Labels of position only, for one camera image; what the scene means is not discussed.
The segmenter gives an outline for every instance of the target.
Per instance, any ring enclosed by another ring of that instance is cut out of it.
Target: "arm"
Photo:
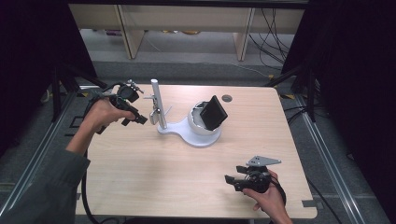
[[[277,174],[270,171],[271,176],[277,179]],[[270,187],[265,193],[259,193],[253,189],[243,189],[243,192],[250,198],[256,200],[253,210],[259,208],[265,212],[275,224],[290,224],[291,219],[286,211],[285,204],[283,204],[282,196],[277,190],[276,186],[271,183]]]
[[[107,99],[96,102],[66,150],[55,152],[44,174],[0,217],[0,223],[74,223],[77,187],[90,163],[82,155],[95,132],[120,118],[134,119],[134,115]]]

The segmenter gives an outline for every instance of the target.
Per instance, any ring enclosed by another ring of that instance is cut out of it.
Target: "wooden table top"
[[[139,85],[147,95],[150,85]],[[89,148],[87,194],[93,214],[136,217],[267,217],[253,211],[255,201],[224,176],[244,178],[235,170],[253,156],[282,160],[269,169],[279,175],[287,194],[292,218],[314,218],[304,170],[294,145],[276,90],[258,87],[161,85],[163,106],[170,111],[167,122],[179,122],[191,108],[217,95],[228,118],[221,124],[221,136],[210,147],[197,148],[178,135],[159,134],[157,125],[113,123],[96,134]],[[221,101],[223,95],[233,99]],[[152,100],[133,103],[145,117]],[[85,214],[78,200],[77,214]]]

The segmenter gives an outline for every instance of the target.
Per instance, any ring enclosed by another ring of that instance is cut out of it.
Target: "white base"
[[[184,118],[179,123],[166,123],[166,129],[163,129],[160,125],[158,125],[157,130],[161,134],[177,134],[183,140],[191,145],[192,147],[210,147],[213,145],[220,137],[221,130],[217,132],[213,132],[210,135],[200,135],[196,134],[192,131],[190,127],[188,117]]]

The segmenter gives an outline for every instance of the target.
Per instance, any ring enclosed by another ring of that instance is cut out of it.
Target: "hand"
[[[105,98],[98,100],[90,109],[85,119],[78,128],[66,150],[84,155],[91,143],[93,135],[99,132],[102,126],[108,126],[118,119],[126,118],[134,120],[134,114],[131,111],[119,110],[110,101]]]
[[[274,181],[277,181],[277,174],[268,170]],[[264,193],[259,193],[253,189],[243,189],[243,192],[250,198],[256,200],[253,210],[257,211],[259,208],[265,212],[276,224],[292,223],[286,212],[285,204],[282,196],[277,190],[276,186],[271,183],[268,190]]]

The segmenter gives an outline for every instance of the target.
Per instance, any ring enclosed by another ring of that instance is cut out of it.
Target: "sleeve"
[[[73,224],[77,187],[89,164],[89,160],[78,154],[58,150],[44,174],[0,217],[0,223]]]

